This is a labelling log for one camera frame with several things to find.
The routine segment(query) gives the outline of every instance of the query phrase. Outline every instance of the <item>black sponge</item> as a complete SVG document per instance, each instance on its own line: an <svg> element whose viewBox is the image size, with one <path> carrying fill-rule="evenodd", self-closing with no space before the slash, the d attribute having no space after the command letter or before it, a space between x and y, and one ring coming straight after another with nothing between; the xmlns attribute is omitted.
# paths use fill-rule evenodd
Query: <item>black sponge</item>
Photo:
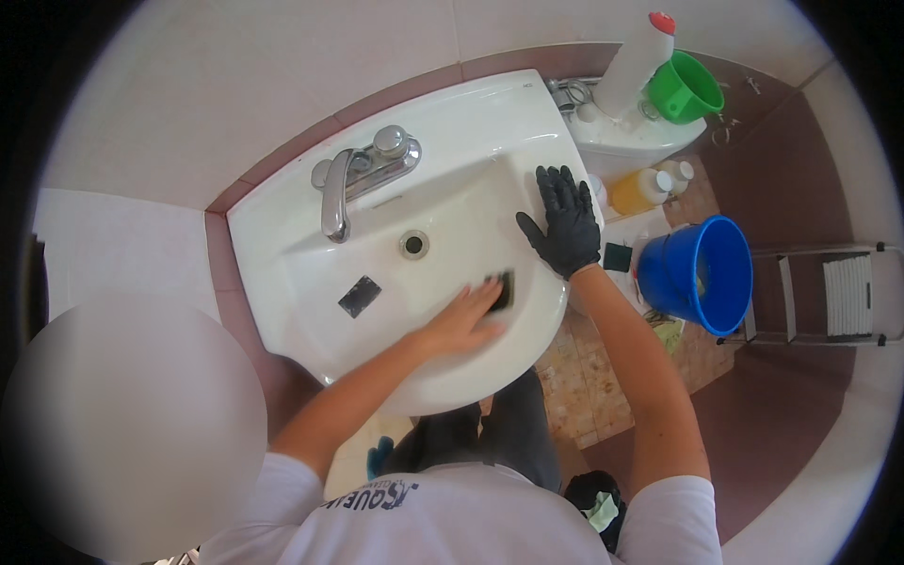
<svg viewBox="0 0 904 565"><path fill-rule="evenodd" d="M503 283L503 292L499 295L493 305L490 306L490 312L495 312L497 310L505 310L507 307L514 304L514 269L508 268L501 273L495 273L493 275L487 275L484 279L484 282L489 280L492 277L498 277L500 281Z"/></svg>
<svg viewBox="0 0 904 565"><path fill-rule="evenodd" d="M633 251L624 245L607 243L606 252L603 253L603 268L627 273L631 270L631 253Z"/></svg>
<svg viewBox="0 0 904 565"><path fill-rule="evenodd" d="M364 308L371 305L371 302L380 294L381 290L382 288L377 283L365 275L359 278L352 289L345 293L345 296L339 301L339 306L345 312L348 312L349 316L356 318L364 311Z"/></svg>

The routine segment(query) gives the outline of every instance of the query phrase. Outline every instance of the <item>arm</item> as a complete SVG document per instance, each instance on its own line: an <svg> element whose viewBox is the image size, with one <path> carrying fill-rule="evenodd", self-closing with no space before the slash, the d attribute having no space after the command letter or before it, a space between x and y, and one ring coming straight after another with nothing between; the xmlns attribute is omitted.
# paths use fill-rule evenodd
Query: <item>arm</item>
<svg viewBox="0 0 904 565"><path fill-rule="evenodd" d="M570 280L606 346L635 418L634 492L677 475L710 478L691 397L653 329L599 266L599 226L587 184L568 167L537 168L546 235L523 212L518 225L540 257Z"/></svg>
<svg viewBox="0 0 904 565"><path fill-rule="evenodd" d="M709 479L691 396L653 328L599 264L576 272L571 288L599 331L634 415L634 492L668 476Z"/></svg>
<svg viewBox="0 0 904 565"><path fill-rule="evenodd" d="M270 450L302 461L325 481L336 449L415 369L440 355L473 350L504 331L500 324L475 328L501 292L496 279L473 292L465 287L429 324L317 394L273 440Z"/></svg>

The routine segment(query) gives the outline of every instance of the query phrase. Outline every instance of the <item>green cloth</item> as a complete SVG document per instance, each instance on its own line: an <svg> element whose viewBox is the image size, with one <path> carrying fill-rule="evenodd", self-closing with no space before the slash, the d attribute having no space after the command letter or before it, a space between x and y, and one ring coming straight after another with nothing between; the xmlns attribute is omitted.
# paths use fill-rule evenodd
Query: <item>green cloth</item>
<svg viewBox="0 0 904 565"><path fill-rule="evenodd" d="M646 322L653 328L659 341L665 346L665 350L669 354L675 353L678 344L681 342L681 320L677 320L669 315L665 315L655 310L650 310L644 316Z"/></svg>
<svg viewBox="0 0 904 565"><path fill-rule="evenodd" d="M581 510L597 533L605 530L618 517L618 506L611 493L597 493L597 503L589 510Z"/></svg>

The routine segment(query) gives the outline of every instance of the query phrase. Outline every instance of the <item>black glove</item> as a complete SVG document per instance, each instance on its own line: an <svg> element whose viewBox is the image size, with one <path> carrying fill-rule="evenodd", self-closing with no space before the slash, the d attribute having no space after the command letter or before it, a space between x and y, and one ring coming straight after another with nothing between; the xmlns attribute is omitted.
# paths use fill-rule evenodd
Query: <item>black glove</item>
<svg viewBox="0 0 904 565"><path fill-rule="evenodd" d="M565 165L561 173L554 166L549 171L538 166L537 185L550 226L547 234L524 212L514 218L540 259L568 280L579 268L599 263L599 226L593 217L590 189L584 181L578 189Z"/></svg>

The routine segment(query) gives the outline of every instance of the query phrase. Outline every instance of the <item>green bucket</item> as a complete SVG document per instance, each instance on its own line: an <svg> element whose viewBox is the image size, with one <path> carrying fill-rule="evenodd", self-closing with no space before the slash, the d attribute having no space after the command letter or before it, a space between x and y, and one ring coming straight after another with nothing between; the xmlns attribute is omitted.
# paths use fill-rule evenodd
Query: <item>green bucket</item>
<svg viewBox="0 0 904 565"><path fill-rule="evenodd" d="M676 51L646 87L659 113L675 124L690 124L725 106L719 83L691 55Z"/></svg>

